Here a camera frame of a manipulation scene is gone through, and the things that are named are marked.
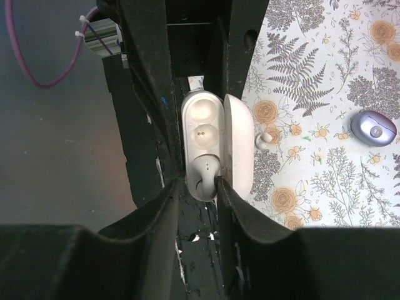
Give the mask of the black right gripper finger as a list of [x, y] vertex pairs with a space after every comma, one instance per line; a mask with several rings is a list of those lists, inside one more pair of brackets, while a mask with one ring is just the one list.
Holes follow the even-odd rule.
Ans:
[[399, 230], [290, 230], [217, 180], [221, 271], [229, 299], [398, 299]]
[[99, 232], [1, 226], [2, 299], [168, 299], [179, 183]]
[[164, 1], [119, 1], [122, 32], [131, 69], [149, 95], [143, 101], [152, 120], [162, 131], [173, 169], [184, 174], [178, 104], [168, 44]]
[[204, 88], [220, 98], [241, 98], [268, 0], [217, 1]]

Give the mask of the white earbud charging case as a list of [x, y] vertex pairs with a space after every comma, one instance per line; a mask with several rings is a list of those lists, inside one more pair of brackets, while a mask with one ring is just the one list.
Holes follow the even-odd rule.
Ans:
[[211, 92], [196, 91], [184, 98], [181, 112], [186, 186], [191, 196], [191, 164], [210, 154], [219, 159], [217, 177], [246, 198], [253, 185], [254, 167], [254, 122], [248, 107], [230, 94], [220, 99]]

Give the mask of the white earbud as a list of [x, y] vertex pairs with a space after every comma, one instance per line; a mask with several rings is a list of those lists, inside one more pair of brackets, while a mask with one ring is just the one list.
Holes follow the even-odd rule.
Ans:
[[216, 196], [216, 178], [220, 171], [219, 159], [205, 154], [191, 164], [191, 191], [194, 198], [209, 202]]
[[256, 137], [255, 137], [255, 145], [259, 150], [265, 150], [269, 147], [269, 145], [272, 143], [273, 137], [265, 132], [260, 132]]

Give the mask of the lavender earbud charging case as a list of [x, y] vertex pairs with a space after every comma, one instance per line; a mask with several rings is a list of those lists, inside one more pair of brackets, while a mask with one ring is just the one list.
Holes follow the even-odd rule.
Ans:
[[388, 117], [371, 110], [354, 115], [351, 131], [361, 142], [373, 147], [391, 144], [398, 133], [397, 127]]

